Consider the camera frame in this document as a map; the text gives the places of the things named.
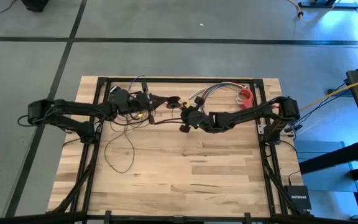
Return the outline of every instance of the wooden tabletop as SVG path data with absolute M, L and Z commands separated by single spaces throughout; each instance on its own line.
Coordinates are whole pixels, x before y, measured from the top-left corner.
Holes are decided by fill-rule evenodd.
M 77 102 L 92 103 L 97 79 L 82 77 Z M 264 83 L 268 100 L 282 94 L 278 79 L 266 78 Z M 115 85 L 129 87 L 129 83 Z M 182 100 L 209 85 L 148 83 L 151 93 L 180 96 Z M 140 84 L 135 83 L 132 90 L 140 90 Z M 216 90 L 206 100 L 205 111 L 237 111 L 239 108 L 234 102 L 237 91 L 229 87 Z M 86 116 L 72 117 L 78 121 L 88 120 Z M 180 117 L 180 111 L 162 105 L 157 109 L 155 120 L 172 117 Z M 135 149 L 135 160 L 128 172 L 119 174 L 106 159 L 118 171 L 125 170 L 131 163 L 132 147 L 124 135 L 106 147 L 122 131 L 122 126 L 116 124 L 111 126 L 113 131 L 106 122 L 88 213 L 104 215 L 106 210 L 111 210 L 115 215 L 242 217 L 249 212 L 252 217 L 269 217 L 255 121 L 238 124 L 234 129 L 219 134 L 208 134 L 199 129 L 191 129 L 185 134 L 179 132 L 179 126 L 148 125 L 128 131 L 127 137 Z M 65 141 L 76 138 L 75 133 L 67 134 Z M 293 144 L 291 138 L 282 137 L 282 140 Z M 74 186 L 82 148 L 79 141 L 63 148 L 49 210 L 55 208 Z M 296 153 L 292 147 L 281 144 L 277 146 L 277 156 L 283 183 L 287 184 L 288 175 L 299 170 Z M 299 173 L 292 175 L 291 181 L 293 185 L 302 184 Z M 275 187 L 272 188 L 276 211 L 279 212 L 278 193 Z M 83 192 L 80 193 L 78 209 L 82 207 Z

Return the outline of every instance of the red object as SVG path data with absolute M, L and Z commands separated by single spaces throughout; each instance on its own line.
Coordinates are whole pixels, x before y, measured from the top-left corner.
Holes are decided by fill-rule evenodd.
M 241 99 L 242 104 L 239 104 L 240 109 L 245 110 L 253 107 L 254 95 L 248 88 L 242 88 L 239 96 L 245 97 L 245 99 Z

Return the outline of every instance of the white cable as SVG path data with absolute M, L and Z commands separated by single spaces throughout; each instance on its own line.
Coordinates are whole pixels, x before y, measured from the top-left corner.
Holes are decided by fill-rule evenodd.
M 207 87 L 205 87 L 205 88 L 202 88 L 202 89 L 196 91 L 195 93 L 193 93 L 193 94 L 189 97 L 189 100 L 191 100 L 193 97 L 199 95 L 200 93 L 204 92 L 206 89 L 208 89 L 208 88 L 210 88 L 210 87 L 212 87 L 212 86 L 216 86 L 216 85 L 223 84 L 223 83 L 230 83 L 230 84 L 236 85 L 236 86 L 238 86 L 238 87 L 240 87 L 240 88 L 245 88 L 245 87 L 246 87 L 246 86 L 240 85 L 240 84 L 238 84 L 238 83 L 233 83 L 233 82 L 221 82 L 221 83 L 217 83 L 217 84 L 214 84 L 214 85 L 207 86 Z
M 303 14 L 303 11 L 302 11 L 301 7 L 300 7 L 295 1 L 293 1 L 293 0 L 287 0 L 287 1 L 289 1 L 291 4 L 293 4 L 293 5 L 295 6 L 296 11 L 297 11 L 297 15 L 296 15 L 296 16 L 299 17 L 299 20 L 302 21 L 302 22 L 305 23 L 305 24 L 310 24 L 310 23 L 313 23 L 313 22 L 318 21 L 318 20 L 321 19 L 323 16 L 325 16 L 327 13 L 329 13 L 329 12 L 330 12 L 331 10 L 333 10 L 342 0 L 339 0 L 337 3 L 333 4 L 333 6 L 332 6 L 330 9 L 328 9 L 325 13 L 323 13 L 321 16 L 318 16 L 317 18 L 315 18 L 315 19 L 313 19 L 313 20 L 311 20 L 311 21 L 305 21 L 305 20 L 303 19 L 303 15 L 299 15 L 300 12 L 302 12 L 302 14 Z

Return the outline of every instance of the wire bundle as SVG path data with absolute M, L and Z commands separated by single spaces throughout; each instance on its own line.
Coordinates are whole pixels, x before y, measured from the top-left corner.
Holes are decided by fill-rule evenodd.
M 200 94 L 202 94 L 202 95 L 201 95 L 202 99 L 206 100 L 207 97 L 208 97 L 213 91 L 217 90 L 218 88 L 224 87 L 224 86 L 236 86 L 236 87 L 239 87 L 240 90 L 241 90 L 242 88 L 247 88 L 247 87 L 244 86 L 244 85 L 240 85 L 240 84 L 238 84 L 238 83 L 233 83 L 233 82 L 217 83 L 217 84 L 214 84 L 214 85 L 211 85 L 211 86 L 209 86 L 209 87 L 205 87 L 205 88 L 203 88 L 203 89 L 200 89 L 200 90 L 196 91 L 195 93 L 193 93 L 193 94 L 189 97 L 189 100 L 191 100 L 192 98 L 194 98 L 195 96 L 198 96 L 198 95 L 200 95 Z M 205 113 L 205 112 L 204 112 L 204 105 L 202 105 L 202 106 L 200 107 L 200 110 L 201 110 L 203 113 Z

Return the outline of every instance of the concrete floor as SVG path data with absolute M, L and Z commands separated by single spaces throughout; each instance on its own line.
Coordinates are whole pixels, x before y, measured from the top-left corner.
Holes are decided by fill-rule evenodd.
M 0 0 L 0 10 L 9 3 Z M 0 36 L 68 37 L 80 4 L 50 0 L 37 14 L 18 1 L 0 15 Z M 322 12 L 306 10 L 305 17 Z M 92 0 L 76 36 L 358 40 L 356 11 L 334 10 L 308 25 L 294 16 L 286 0 Z M 28 103 L 48 95 L 65 46 L 0 42 L 0 216 L 34 133 L 19 127 L 16 119 L 26 113 Z M 274 77 L 280 79 L 284 95 L 304 106 L 357 68 L 358 47 L 350 45 L 74 43 L 55 98 L 73 100 L 82 75 Z M 298 139 L 358 141 L 355 114 L 353 100 L 339 98 L 305 122 Z M 57 128 L 45 129 L 16 215 L 45 211 L 64 137 Z

